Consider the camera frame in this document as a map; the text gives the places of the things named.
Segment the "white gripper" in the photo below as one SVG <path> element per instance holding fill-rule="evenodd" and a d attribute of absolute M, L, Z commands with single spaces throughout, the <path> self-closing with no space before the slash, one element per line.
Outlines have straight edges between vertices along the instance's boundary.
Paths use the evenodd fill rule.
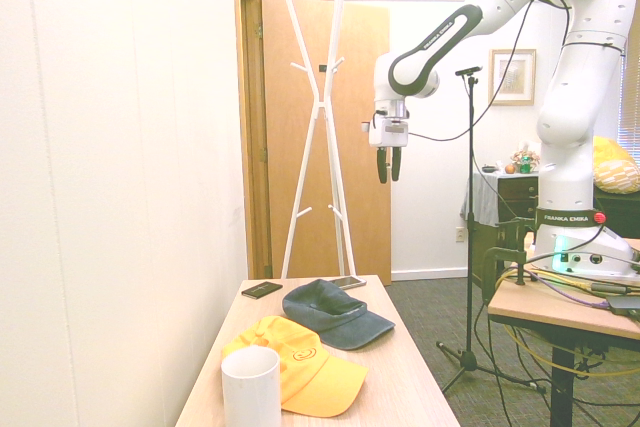
<path fill-rule="evenodd" d="M 376 151 L 376 166 L 381 184 L 388 180 L 387 148 L 391 148 L 391 179 L 399 180 L 402 148 L 408 144 L 408 123 L 397 118 L 375 116 L 369 124 L 369 145 L 378 147 Z"/>

